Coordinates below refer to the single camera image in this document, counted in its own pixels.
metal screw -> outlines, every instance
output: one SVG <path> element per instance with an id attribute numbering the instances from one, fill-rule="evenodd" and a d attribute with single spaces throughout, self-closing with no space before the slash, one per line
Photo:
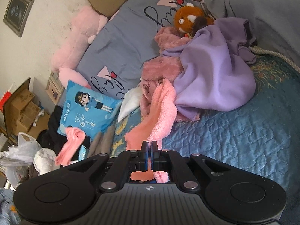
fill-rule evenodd
<path id="1" fill-rule="evenodd" d="M 189 190 L 194 190 L 198 187 L 198 184 L 194 181 L 187 181 L 183 184 L 183 186 Z"/>
<path id="2" fill-rule="evenodd" d="M 104 182 L 101 184 L 101 187 L 106 190 L 112 190 L 116 187 L 114 182 Z"/>

pillow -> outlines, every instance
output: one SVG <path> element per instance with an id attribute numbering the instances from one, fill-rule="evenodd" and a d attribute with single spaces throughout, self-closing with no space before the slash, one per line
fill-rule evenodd
<path id="1" fill-rule="evenodd" d="M 66 91 L 66 101 L 57 131 L 62 135 L 66 135 L 66 127 L 78 127 L 93 139 L 98 132 L 106 131 L 122 103 L 71 80 Z"/>
<path id="2" fill-rule="evenodd" d="M 202 0 L 214 16 L 248 19 L 257 45 L 277 51 L 300 66 L 300 0 Z"/>

red panda plush toy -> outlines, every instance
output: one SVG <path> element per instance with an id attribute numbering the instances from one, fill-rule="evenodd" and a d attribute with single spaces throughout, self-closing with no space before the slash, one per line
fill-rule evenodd
<path id="1" fill-rule="evenodd" d="M 205 17 L 202 9 L 195 7 L 192 3 L 178 9 L 174 16 L 174 26 L 182 33 L 194 36 L 195 33 L 207 26 L 213 25 L 214 20 Z"/>

circular pad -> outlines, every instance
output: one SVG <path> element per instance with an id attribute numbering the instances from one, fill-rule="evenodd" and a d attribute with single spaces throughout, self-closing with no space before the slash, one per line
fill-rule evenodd
<path id="1" fill-rule="evenodd" d="M 69 188 L 64 184 L 47 183 L 38 187 L 34 192 L 34 196 L 43 203 L 54 203 L 64 200 L 69 193 Z"/>
<path id="2" fill-rule="evenodd" d="M 255 203 L 261 201 L 266 193 L 264 189 L 252 183 L 235 184 L 230 189 L 231 195 L 245 203 Z"/>

pink stuffed animal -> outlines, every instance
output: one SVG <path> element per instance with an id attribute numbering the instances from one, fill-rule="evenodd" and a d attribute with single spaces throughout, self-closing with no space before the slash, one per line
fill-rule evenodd
<path id="1" fill-rule="evenodd" d="M 99 15 L 90 6 L 83 7 L 72 19 L 72 31 L 69 37 L 54 53 L 51 60 L 51 69 L 53 72 L 59 72 L 59 79 L 65 88 L 69 80 L 91 88 L 88 81 L 75 69 L 89 44 L 93 42 L 106 23 L 107 18 Z"/>

